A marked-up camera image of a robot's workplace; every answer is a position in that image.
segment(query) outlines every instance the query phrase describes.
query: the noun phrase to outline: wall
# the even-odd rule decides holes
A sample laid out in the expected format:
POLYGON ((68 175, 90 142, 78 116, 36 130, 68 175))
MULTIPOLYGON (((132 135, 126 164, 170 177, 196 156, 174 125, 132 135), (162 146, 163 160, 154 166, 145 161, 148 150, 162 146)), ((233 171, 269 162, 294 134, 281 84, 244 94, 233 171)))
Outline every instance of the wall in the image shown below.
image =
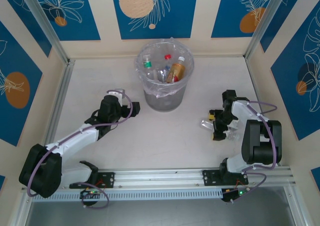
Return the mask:
MULTIPOLYGON (((32 71, 34 68, 29 67, 30 64, 28 61, 33 63, 33 65, 35 64, 35 71, 37 71, 37 75, 40 75, 39 84, 35 85, 35 95, 32 95, 35 78, 33 75, 27 76, 30 89, 30 97, 27 99, 29 100, 27 106, 30 105, 30 107, 26 112, 25 121, 21 121, 21 119, 15 116, 23 110, 17 108, 18 105, 15 104, 21 103, 24 99, 23 95, 17 97, 16 102, 13 102, 9 98, 14 95, 14 93, 18 93, 19 90, 17 90, 17 88, 11 88, 10 92, 7 90, 3 95, 0 94, 1 123, 6 126, 10 125, 10 127, 1 128, 2 132, 6 135, 11 135, 16 131, 15 126, 23 127, 21 135, 19 134, 19 137, 17 138, 17 144, 11 142, 10 139, 7 138, 4 140, 0 139, 0 175, 5 176, 5 181, 0 191, 0 224, 7 225, 10 220, 11 212, 17 207, 16 200, 22 186, 18 181, 18 176, 30 148, 34 144, 42 143, 44 141, 57 89, 65 66, 54 49, 51 49, 48 54, 45 53, 48 47, 44 50, 44 47, 41 46, 43 45, 42 43, 45 43, 44 40, 36 41, 35 39, 41 37, 39 36, 39 31, 37 35, 30 33, 7 0, 0 0, 0 7, 1 26, 3 24, 18 42, 14 48, 15 53, 11 54, 11 60, 6 60, 5 56, 8 55, 7 52, 11 50, 14 40, 7 42, 4 53, 0 55, 0 69, 6 76, 6 80, 9 77, 5 72, 6 70, 12 69, 14 71, 20 71, 21 69, 22 71, 25 71, 26 75, 28 71, 32 71), (26 52, 24 56, 27 60, 22 61, 21 65, 16 65, 16 59, 22 57, 23 51, 26 52)), ((0 40, 3 39, 4 36, 3 32, 5 30, 3 28, 1 27, 0 40)))
MULTIPOLYGON (((320 132, 315 131, 312 133, 312 131, 310 131, 311 134, 309 133, 310 135, 305 136, 299 133, 299 125, 295 125, 295 128, 293 127, 292 122, 295 121, 296 117, 304 113, 303 110, 306 109, 307 112, 309 112, 310 102, 305 98, 307 94, 302 95, 303 93, 301 93, 300 99, 294 99, 291 105, 289 105, 287 101, 284 102, 284 95, 281 95, 278 85, 283 82, 287 88, 291 88, 292 92, 297 93, 296 90, 298 88, 296 88, 296 84, 298 80, 295 56, 298 52, 293 49, 286 52, 285 48, 318 2, 319 0, 298 0, 266 52, 264 53, 263 48, 259 45, 253 56, 249 59, 249 69, 253 75, 253 81, 259 99, 261 101, 274 103, 278 106, 278 110, 270 113, 269 117, 279 120, 282 124, 283 152, 281 163, 283 165, 290 165, 295 181, 301 190, 315 225, 320 221, 320 192, 311 175, 311 169, 320 166, 320 132), (287 53, 289 57, 287 62, 283 62, 280 65, 280 69, 286 72, 286 76, 279 79, 275 76, 277 74, 275 74, 276 71, 272 66, 278 65, 279 60, 277 59, 284 55, 282 53, 283 51, 287 53), (291 83, 289 80, 292 73, 295 73, 296 82, 294 83, 291 83), (295 107, 294 109, 297 109, 300 113, 292 114, 290 109, 292 105, 295 107)), ((289 44, 298 45, 300 51, 302 51, 303 41, 300 44, 296 38, 295 36, 292 43, 289 44)), ((301 53, 302 60, 304 59, 304 54, 305 52, 301 53)), ((315 126, 312 125, 313 122, 316 123, 316 126, 319 125, 319 113, 314 112, 311 117, 310 125, 306 126, 308 130, 311 130, 315 126)), ((300 119, 298 123, 303 124, 305 121, 300 119)))
POLYGON ((197 55, 243 55, 270 0, 39 1, 71 58, 97 58, 171 36, 197 55))

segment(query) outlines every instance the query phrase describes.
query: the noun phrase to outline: plastic bottle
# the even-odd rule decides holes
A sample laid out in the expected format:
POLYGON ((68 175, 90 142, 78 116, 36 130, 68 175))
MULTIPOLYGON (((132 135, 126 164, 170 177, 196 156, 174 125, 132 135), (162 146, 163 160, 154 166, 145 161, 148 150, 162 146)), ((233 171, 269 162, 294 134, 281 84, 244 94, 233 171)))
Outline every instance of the plastic bottle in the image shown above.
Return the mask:
POLYGON ((158 77, 158 80, 161 82, 166 82, 166 79, 168 78, 170 68, 172 65, 170 54, 165 55, 164 59, 165 59, 164 65, 162 66, 161 69, 157 70, 157 77, 158 77))
POLYGON ((229 130, 228 132, 226 132, 226 139, 230 141, 239 141, 240 135, 233 130, 229 130))
POLYGON ((171 66, 172 66, 171 55, 170 54, 165 55, 164 59, 165 59, 165 67, 164 67, 164 69, 167 70, 168 74, 169 74, 171 66))
POLYGON ((177 63, 174 63, 171 67, 170 73, 168 75, 168 78, 166 79, 166 82, 178 82, 184 77, 185 73, 185 66, 183 65, 185 62, 184 57, 179 57, 177 63))
POLYGON ((155 75, 157 75, 157 72, 152 68, 150 55, 144 55, 142 59, 143 59, 143 67, 144 67, 146 77, 149 78, 150 80, 157 79, 157 76, 155 77, 155 75))

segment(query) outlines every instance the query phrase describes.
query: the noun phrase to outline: orange circle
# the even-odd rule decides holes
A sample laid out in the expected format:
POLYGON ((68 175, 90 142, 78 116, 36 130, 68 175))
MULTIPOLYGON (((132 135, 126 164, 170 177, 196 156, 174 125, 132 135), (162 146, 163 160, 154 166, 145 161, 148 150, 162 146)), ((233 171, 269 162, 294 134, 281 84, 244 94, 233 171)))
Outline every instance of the orange circle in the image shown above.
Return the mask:
POLYGON ((12 72, 6 77, 4 85, 7 86, 5 96, 8 102, 15 108, 24 108, 30 96, 30 85, 26 76, 20 72, 12 72))
POLYGON ((299 81, 295 89, 296 92, 298 92, 298 94, 302 96, 307 92, 307 84, 304 81, 299 81))
POLYGON ((265 13, 265 10, 265 8, 258 8, 255 9, 254 12, 249 12, 248 14, 246 14, 240 22, 240 30, 243 33, 255 32, 258 23, 260 22, 263 14, 265 13))
POLYGON ((65 27, 67 25, 67 21, 63 17, 56 17, 54 22, 61 27, 65 27))
POLYGON ((154 8, 154 0, 119 0, 121 11, 130 18, 147 16, 154 8))

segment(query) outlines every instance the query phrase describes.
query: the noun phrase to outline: clear plastic bag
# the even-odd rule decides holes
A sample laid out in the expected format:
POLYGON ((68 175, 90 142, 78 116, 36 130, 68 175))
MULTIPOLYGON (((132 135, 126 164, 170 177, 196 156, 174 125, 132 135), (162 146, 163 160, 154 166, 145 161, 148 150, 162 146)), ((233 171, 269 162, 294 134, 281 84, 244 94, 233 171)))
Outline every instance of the clear plastic bag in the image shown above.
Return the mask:
POLYGON ((195 67, 194 57, 189 48, 174 38, 159 39, 145 45, 136 57, 134 64, 145 93, 154 95, 156 98, 173 95, 182 88, 185 89, 195 67), (150 55, 151 64, 157 70, 165 64, 165 55, 167 54, 171 55, 173 63, 178 61, 178 57, 184 57, 185 61, 183 65, 185 66, 185 72, 183 78, 174 83, 160 82, 147 78, 144 70, 143 56, 150 55))

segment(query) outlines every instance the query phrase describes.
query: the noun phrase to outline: perforated metal strip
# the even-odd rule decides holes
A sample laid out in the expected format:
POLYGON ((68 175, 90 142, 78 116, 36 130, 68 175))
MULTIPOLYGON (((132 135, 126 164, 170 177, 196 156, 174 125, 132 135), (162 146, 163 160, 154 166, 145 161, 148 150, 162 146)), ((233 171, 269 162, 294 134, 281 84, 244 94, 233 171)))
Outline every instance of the perforated metal strip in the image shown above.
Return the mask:
MULTIPOLYGON (((192 190, 106 190, 110 201, 128 201, 128 200, 168 200, 168 199, 205 199, 205 198, 222 198, 220 188, 210 189, 192 189, 192 190)), ((99 194, 86 201, 105 201, 106 197, 99 194)), ((51 197, 43 198, 36 196, 33 202, 70 202, 80 201, 80 192, 56 192, 51 197)))

